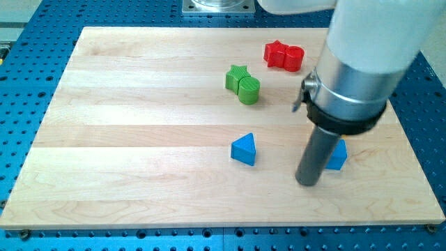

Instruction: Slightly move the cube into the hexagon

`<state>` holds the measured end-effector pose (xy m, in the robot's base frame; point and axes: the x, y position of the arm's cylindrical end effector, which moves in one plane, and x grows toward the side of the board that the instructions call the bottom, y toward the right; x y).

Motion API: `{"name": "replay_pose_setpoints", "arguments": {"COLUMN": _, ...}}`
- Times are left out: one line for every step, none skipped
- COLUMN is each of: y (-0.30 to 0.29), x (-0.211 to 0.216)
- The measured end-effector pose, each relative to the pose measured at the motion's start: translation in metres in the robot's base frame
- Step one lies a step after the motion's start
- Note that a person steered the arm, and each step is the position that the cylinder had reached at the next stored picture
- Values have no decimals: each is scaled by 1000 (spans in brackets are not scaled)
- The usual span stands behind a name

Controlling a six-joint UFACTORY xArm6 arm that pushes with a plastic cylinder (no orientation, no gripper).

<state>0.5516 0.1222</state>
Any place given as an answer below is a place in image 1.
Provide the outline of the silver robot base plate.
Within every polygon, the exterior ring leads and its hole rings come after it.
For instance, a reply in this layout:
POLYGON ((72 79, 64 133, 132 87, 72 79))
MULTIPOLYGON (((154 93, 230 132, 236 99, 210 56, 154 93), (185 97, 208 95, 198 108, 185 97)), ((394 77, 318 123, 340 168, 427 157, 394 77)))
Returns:
POLYGON ((255 0, 183 0, 182 13, 254 13, 255 0))

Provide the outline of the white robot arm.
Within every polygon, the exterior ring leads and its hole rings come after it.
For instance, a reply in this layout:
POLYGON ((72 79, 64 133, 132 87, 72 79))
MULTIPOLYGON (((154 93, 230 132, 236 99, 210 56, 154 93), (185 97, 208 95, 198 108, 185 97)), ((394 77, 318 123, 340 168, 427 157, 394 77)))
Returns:
POLYGON ((259 0, 275 15, 333 9, 318 63, 302 83, 317 129, 332 135, 370 130, 417 56, 445 0, 259 0))

